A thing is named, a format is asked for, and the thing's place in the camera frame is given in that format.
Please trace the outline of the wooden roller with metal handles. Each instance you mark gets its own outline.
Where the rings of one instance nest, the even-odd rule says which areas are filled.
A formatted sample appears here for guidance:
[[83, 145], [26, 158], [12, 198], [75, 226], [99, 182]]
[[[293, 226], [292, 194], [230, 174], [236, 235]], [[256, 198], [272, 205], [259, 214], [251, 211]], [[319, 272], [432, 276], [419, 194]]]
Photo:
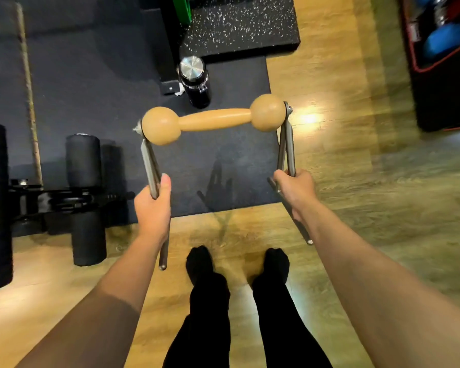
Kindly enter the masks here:
[[166, 107], [154, 107], [138, 121], [134, 131], [141, 135], [141, 154], [151, 197], [159, 197], [161, 174], [152, 145], [164, 146], [181, 136], [182, 132], [228, 129], [250, 123], [261, 132], [280, 129], [277, 168], [296, 176], [293, 129], [289, 123], [292, 107], [273, 94], [257, 97], [249, 109], [217, 109], [178, 116]]

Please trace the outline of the person's left forearm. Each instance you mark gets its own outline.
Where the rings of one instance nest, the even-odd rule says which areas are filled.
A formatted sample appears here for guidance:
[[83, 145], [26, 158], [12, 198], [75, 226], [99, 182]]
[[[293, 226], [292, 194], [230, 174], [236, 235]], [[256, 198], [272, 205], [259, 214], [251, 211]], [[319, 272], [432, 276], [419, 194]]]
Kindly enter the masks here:
[[139, 234], [16, 368], [123, 368], [166, 234]]

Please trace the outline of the person's right hand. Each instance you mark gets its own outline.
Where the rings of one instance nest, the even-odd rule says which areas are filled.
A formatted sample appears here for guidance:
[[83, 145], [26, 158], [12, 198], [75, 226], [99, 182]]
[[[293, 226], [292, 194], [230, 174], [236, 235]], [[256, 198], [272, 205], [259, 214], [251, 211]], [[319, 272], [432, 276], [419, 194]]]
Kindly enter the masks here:
[[319, 205], [315, 192], [315, 182], [312, 175], [305, 169], [298, 169], [292, 177], [292, 186], [289, 191], [282, 192], [291, 205], [292, 214], [301, 223], [306, 223]]

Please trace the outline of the blue dumbbell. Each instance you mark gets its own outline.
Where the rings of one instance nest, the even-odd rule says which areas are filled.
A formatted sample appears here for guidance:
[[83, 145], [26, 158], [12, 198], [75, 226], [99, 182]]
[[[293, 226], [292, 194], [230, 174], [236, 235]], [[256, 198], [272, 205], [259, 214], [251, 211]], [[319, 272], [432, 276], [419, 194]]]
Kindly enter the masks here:
[[460, 22], [449, 22], [433, 31], [423, 46], [425, 59], [432, 61], [460, 47]]

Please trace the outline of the person's left leg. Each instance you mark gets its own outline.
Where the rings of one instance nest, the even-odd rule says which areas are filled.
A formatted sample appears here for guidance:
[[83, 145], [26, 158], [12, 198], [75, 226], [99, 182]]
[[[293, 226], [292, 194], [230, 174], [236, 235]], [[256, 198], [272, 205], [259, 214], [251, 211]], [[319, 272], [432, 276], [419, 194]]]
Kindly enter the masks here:
[[194, 247], [186, 259], [193, 285], [190, 312], [172, 342], [162, 368], [229, 368], [230, 291], [226, 278], [215, 272], [205, 246]]

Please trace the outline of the green band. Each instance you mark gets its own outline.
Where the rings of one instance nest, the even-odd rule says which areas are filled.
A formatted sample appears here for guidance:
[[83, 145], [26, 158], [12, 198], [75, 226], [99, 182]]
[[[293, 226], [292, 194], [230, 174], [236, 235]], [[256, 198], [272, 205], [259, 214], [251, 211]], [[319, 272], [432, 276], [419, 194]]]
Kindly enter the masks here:
[[179, 22], [188, 26], [192, 22], [191, 0], [172, 0]]

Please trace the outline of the black storage box red trim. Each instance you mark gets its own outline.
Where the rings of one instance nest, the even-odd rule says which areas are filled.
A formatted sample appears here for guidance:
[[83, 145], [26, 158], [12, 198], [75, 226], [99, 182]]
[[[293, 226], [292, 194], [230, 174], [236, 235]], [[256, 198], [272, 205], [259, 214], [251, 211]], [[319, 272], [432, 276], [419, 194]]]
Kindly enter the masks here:
[[460, 0], [396, 1], [417, 125], [426, 132], [460, 129], [460, 47], [432, 61], [423, 55], [433, 31], [460, 22]]

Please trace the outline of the black bottle with steel lid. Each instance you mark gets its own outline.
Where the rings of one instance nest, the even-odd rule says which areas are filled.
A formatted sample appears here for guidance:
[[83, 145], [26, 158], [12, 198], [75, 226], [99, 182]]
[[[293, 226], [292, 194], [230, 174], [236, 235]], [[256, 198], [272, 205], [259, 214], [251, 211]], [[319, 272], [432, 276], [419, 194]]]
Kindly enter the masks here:
[[191, 105], [198, 109], [209, 106], [211, 89], [206, 63], [198, 56], [186, 56], [178, 65], [179, 81], [187, 93]]

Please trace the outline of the person's left hand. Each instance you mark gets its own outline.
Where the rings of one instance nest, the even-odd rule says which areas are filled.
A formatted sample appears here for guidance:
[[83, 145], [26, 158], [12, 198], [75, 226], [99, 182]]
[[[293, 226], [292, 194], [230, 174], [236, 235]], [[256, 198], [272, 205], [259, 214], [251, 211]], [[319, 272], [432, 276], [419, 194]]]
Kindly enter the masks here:
[[138, 235], [150, 247], [159, 250], [168, 237], [171, 219], [170, 205], [153, 198], [150, 186], [146, 185], [134, 199], [138, 219]]

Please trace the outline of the speckled black rubber tile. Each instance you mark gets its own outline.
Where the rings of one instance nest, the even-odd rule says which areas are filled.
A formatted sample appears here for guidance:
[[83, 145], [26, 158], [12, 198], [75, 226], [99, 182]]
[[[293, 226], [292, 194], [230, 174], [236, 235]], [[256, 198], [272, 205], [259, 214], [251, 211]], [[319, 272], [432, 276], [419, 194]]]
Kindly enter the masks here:
[[301, 43], [293, 0], [190, 0], [190, 6], [180, 57], [274, 54]]

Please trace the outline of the person's right leg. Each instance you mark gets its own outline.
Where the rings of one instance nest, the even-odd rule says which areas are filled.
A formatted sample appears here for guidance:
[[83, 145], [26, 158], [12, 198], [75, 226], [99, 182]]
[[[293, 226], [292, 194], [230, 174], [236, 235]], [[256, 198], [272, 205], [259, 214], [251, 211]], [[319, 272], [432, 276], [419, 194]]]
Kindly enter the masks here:
[[269, 248], [263, 270], [251, 282], [267, 368], [332, 368], [305, 326], [286, 287], [290, 262], [280, 248]]

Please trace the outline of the black machine base post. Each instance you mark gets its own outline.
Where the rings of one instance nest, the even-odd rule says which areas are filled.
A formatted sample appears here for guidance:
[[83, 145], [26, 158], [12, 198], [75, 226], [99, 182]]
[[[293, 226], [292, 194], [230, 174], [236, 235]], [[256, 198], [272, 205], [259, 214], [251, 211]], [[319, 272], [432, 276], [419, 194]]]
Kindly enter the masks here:
[[157, 71], [161, 93], [180, 92], [180, 23], [173, 0], [138, 0], [148, 51]]

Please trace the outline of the long black foam roller pad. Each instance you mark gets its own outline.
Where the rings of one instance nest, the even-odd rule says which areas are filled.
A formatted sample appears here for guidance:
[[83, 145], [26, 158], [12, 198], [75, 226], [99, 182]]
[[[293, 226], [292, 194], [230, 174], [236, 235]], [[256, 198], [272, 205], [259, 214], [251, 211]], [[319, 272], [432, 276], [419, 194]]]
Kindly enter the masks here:
[[107, 257], [105, 228], [100, 210], [70, 216], [73, 262], [75, 266], [94, 266]]

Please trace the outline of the dark floor mat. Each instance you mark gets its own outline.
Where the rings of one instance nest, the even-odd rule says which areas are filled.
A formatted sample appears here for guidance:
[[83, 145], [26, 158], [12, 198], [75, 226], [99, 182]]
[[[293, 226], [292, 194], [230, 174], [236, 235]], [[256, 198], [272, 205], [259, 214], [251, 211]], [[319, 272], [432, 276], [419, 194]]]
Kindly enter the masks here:
[[[65, 141], [100, 140], [110, 192], [147, 184], [141, 136], [133, 131], [151, 108], [196, 112], [184, 96], [163, 96], [148, 56], [137, 0], [0, 0], [0, 124], [6, 127], [9, 174], [38, 183], [18, 39], [22, 6], [45, 188], [67, 186]], [[278, 202], [267, 178], [276, 166], [276, 133], [251, 125], [185, 133], [153, 147], [172, 179], [172, 214], [185, 216]]]

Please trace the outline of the person's right forearm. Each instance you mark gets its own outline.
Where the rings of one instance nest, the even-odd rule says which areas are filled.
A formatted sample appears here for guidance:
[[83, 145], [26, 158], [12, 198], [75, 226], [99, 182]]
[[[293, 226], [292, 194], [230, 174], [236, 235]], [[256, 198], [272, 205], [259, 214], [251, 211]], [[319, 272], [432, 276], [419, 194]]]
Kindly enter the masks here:
[[460, 307], [317, 200], [294, 209], [376, 368], [460, 368]]

